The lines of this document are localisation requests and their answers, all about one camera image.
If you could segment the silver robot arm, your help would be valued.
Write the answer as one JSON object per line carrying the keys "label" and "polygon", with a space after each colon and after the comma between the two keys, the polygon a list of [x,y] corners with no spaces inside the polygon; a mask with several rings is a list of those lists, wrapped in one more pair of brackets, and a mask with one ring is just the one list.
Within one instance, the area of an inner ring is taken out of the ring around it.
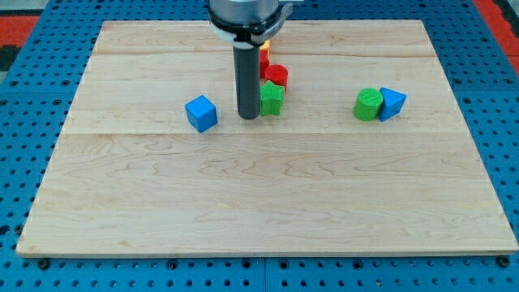
{"label": "silver robot arm", "polygon": [[233,46],[238,115],[260,115],[260,46],[279,33],[294,4],[278,0],[209,0],[213,31]]}

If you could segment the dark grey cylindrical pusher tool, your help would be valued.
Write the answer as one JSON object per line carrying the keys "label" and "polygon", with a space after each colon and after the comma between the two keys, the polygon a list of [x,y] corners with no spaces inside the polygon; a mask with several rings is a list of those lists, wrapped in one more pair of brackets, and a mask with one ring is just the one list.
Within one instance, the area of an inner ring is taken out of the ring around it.
{"label": "dark grey cylindrical pusher tool", "polygon": [[244,42],[233,45],[238,115],[254,119],[260,115],[260,48]]}

